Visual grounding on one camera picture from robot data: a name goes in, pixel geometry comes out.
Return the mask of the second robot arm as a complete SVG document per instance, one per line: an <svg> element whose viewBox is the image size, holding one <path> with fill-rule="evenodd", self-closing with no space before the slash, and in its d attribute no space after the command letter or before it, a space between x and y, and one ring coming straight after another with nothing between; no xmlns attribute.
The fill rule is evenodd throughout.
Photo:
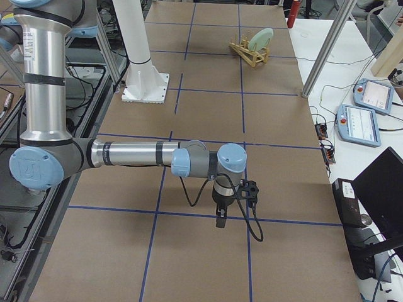
<svg viewBox="0 0 403 302"><path fill-rule="evenodd" d="M9 13L1 17L1 46L10 51L14 46L23 43L23 29L16 21L14 14Z"/></svg>

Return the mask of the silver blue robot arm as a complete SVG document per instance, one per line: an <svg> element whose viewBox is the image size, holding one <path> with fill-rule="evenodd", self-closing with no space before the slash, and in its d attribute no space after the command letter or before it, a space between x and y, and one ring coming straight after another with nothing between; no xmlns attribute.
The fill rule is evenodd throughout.
<svg viewBox="0 0 403 302"><path fill-rule="evenodd" d="M65 38L73 30L98 32L95 1L15 1L22 27L25 64L26 130L11 155L9 169L25 187L46 190L64 179L103 165L168 167L180 178L213 182L216 225L224 227L227 208L246 199L242 178L246 151L228 143L212 152L189 142L103 142L75 138L66 126Z"/></svg>

